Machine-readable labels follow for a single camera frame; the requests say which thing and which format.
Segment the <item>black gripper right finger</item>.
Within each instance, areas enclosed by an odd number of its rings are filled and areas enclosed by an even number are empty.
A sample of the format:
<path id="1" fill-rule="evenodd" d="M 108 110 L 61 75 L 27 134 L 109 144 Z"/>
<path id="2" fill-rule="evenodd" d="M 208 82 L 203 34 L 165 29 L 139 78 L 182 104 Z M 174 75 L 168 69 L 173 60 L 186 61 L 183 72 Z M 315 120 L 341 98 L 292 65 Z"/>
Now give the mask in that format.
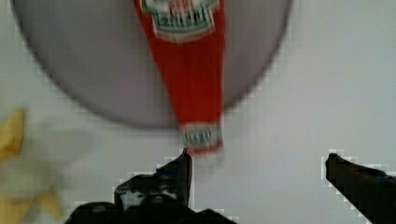
<path id="1" fill-rule="evenodd" d="M 326 179 L 372 224 L 395 224 L 395 177 L 330 153 Z"/>

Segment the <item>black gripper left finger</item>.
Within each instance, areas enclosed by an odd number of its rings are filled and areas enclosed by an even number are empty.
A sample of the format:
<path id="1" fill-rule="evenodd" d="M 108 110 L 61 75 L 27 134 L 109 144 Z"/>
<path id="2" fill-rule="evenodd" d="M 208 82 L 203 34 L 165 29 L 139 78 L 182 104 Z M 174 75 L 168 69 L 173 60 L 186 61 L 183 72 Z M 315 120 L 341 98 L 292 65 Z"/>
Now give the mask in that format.
<path id="1" fill-rule="evenodd" d="M 112 203 L 80 205 L 64 224 L 237 224 L 212 209 L 190 209 L 191 178 L 191 156 L 182 152 L 154 174 L 117 186 Z"/>

